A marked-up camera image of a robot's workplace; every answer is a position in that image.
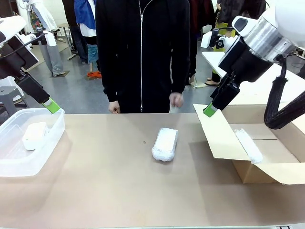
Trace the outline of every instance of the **zipper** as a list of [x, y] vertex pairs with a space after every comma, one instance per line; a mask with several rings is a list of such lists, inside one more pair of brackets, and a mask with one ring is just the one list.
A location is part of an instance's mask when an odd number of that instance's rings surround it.
[[143, 16], [144, 12], [146, 10], [146, 7], [152, 2], [151, 0], [143, 9], [143, 12], [141, 10], [141, 4], [139, 0], [139, 8], [140, 8], [140, 16], [141, 16], [141, 112], [143, 111], [143, 99], [142, 99], [142, 85], [143, 85], [143, 80], [142, 80], [142, 45], [143, 45]]

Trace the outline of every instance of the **cardboard box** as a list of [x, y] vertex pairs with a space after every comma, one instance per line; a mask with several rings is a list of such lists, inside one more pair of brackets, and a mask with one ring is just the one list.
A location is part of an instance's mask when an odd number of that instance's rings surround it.
[[[203, 114], [206, 105], [194, 104], [214, 158], [232, 160], [243, 183], [305, 184], [305, 117], [280, 130], [264, 125], [265, 105], [230, 105], [211, 118]], [[244, 129], [263, 154], [252, 164], [236, 137]]]

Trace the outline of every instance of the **shoe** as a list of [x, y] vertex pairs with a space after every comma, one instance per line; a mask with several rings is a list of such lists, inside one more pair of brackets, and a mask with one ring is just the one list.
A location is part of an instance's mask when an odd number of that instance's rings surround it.
[[205, 82], [205, 84], [208, 85], [208, 86], [217, 87], [220, 84], [220, 82], [217, 83], [217, 82], [214, 82], [213, 80], [209, 80], [209, 81]]
[[100, 72], [92, 72], [92, 73], [87, 73], [88, 78], [95, 78], [95, 79], [101, 79], [102, 75]]
[[53, 77], [57, 77], [57, 76], [59, 76], [59, 75], [64, 75], [64, 74], [65, 74], [65, 72], [62, 72], [62, 73], [59, 73], [59, 74], [53, 75]]
[[189, 85], [193, 82], [195, 82], [195, 75], [192, 75], [191, 78], [189, 79]]

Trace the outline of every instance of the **clear plastic container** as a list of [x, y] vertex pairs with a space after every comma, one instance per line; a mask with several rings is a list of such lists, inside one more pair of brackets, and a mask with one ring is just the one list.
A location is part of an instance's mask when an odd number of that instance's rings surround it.
[[[0, 126], [0, 177], [27, 177], [39, 173], [64, 130], [64, 113], [51, 114], [47, 109], [23, 109]], [[32, 123], [46, 122], [49, 128], [44, 142], [33, 151], [25, 149], [22, 137]]]

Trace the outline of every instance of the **sneaker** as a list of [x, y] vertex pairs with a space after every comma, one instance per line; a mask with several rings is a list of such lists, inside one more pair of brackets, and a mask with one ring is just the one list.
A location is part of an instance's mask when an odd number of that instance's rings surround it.
[[57, 77], [57, 76], [59, 76], [59, 75], [64, 75], [64, 74], [65, 74], [65, 72], [62, 72], [62, 73], [59, 73], [59, 74], [53, 75], [53, 77]]
[[102, 75], [100, 72], [92, 72], [92, 73], [87, 73], [88, 78], [96, 78], [96, 79], [101, 79]]
[[205, 82], [205, 84], [208, 85], [208, 86], [217, 87], [220, 84], [220, 82], [214, 82], [213, 80], [209, 80], [209, 81]]

